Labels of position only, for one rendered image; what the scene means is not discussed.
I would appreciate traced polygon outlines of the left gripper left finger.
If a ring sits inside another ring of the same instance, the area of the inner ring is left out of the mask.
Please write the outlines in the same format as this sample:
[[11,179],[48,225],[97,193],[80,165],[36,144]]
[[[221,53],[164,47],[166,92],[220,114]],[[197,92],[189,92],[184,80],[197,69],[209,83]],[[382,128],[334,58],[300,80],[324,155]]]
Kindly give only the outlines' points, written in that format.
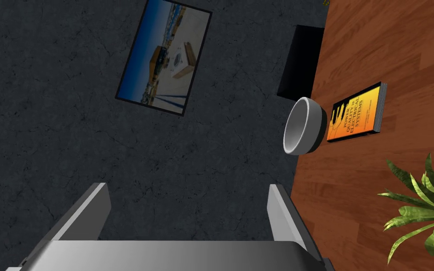
[[51,240],[98,240],[111,210],[108,185],[94,183],[51,229]]

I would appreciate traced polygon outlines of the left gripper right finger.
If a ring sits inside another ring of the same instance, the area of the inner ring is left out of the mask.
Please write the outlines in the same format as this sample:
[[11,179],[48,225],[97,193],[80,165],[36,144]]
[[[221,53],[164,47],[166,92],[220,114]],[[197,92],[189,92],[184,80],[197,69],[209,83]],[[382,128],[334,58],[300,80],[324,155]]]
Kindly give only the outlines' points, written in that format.
[[309,253],[317,252],[317,246],[302,217],[279,183],[269,186],[267,214],[275,241],[293,241]]

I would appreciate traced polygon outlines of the grey bowl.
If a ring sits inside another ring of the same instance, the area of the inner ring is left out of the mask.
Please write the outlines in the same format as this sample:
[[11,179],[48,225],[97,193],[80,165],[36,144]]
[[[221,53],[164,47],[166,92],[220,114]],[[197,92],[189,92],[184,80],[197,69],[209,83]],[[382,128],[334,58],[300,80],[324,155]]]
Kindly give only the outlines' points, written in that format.
[[283,149],[289,155],[304,155],[315,151],[323,140],[327,114],[321,106],[308,97],[296,101],[283,136]]

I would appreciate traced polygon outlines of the orange and black book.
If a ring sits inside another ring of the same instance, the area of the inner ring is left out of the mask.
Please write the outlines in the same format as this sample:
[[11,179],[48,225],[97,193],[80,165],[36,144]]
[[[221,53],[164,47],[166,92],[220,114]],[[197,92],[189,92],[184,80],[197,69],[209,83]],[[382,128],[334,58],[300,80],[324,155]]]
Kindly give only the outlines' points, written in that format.
[[381,131],[387,84],[378,82],[333,105],[327,142],[337,142]]

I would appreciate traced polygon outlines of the green leafy plant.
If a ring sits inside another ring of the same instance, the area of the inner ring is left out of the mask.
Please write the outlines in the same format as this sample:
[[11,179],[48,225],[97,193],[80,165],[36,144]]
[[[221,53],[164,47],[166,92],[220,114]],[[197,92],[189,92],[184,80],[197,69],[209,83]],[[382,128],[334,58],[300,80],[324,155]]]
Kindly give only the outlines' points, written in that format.
[[432,233],[425,239],[424,247],[430,255],[434,255],[434,169],[432,158],[428,154],[425,159],[425,172],[418,181],[414,176],[397,167],[391,160],[386,161],[387,166],[408,189],[417,197],[406,196],[387,190],[380,195],[396,201],[405,202],[406,205],[399,208],[399,216],[392,218],[384,224],[384,230],[402,227],[412,223],[429,222],[429,225],[416,229],[397,239],[390,248],[387,262],[390,262],[397,248],[407,239],[414,237],[426,230],[432,229]]

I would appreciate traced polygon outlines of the black box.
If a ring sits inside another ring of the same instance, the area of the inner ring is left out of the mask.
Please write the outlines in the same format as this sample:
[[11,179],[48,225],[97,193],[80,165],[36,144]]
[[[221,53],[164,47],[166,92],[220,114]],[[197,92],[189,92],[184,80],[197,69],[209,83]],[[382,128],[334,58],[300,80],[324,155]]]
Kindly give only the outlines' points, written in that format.
[[323,34],[323,27],[296,26],[277,96],[293,101],[311,97]]

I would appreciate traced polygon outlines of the framed landscape picture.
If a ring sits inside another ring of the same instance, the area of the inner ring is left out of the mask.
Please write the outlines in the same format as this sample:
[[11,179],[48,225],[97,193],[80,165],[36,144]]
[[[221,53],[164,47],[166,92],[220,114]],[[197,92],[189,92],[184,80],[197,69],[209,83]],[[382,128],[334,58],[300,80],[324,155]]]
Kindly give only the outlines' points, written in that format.
[[174,0],[146,0],[115,98],[183,116],[211,18]]

